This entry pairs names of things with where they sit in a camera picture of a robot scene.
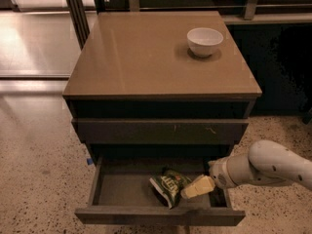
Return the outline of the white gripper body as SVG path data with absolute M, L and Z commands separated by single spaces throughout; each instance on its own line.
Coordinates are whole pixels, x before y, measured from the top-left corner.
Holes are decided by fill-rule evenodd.
M 209 175 L 213 179 L 215 185 L 221 189 L 234 188 L 236 184 L 232 180 L 227 169 L 228 157 L 209 161 Z

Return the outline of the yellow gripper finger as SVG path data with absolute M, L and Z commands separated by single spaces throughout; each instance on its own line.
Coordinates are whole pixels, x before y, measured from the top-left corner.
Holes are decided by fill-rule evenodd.
M 184 199 L 190 199 L 212 192 L 214 189 L 214 180 L 208 175 L 200 175 L 186 185 L 180 194 Z

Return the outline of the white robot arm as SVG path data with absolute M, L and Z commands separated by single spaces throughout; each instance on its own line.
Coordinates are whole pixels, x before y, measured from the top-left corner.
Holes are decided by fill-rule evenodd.
M 200 175 L 180 192 L 184 199 L 243 184 L 288 186 L 298 183 L 312 190 L 312 162 L 287 147 L 259 140 L 244 154 L 227 156 L 209 162 L 209 174 Z

